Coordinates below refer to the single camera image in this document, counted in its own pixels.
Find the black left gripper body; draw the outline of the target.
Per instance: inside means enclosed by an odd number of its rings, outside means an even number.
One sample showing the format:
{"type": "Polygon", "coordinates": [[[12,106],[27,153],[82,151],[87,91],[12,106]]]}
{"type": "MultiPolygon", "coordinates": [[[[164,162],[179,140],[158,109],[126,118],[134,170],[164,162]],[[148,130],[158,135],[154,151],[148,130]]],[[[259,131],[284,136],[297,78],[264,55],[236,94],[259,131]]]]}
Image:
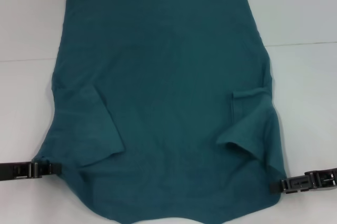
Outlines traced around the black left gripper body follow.
{"type": "Polygon", "coordinates": [[[1,181],[40,178],[38,163],[16,162],[1,164],[1,181]]]}

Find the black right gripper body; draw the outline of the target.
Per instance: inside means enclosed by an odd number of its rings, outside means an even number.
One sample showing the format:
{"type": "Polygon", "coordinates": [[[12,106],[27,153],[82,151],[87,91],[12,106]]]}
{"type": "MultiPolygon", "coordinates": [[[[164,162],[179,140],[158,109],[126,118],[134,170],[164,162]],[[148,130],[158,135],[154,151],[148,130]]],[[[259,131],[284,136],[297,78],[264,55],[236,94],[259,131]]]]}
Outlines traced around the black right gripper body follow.
{"type": "Polygon", "coordinates": [[[309,178],[310,190],[336,189],[336,168],[308,171],[305,175],[309,178]]]}

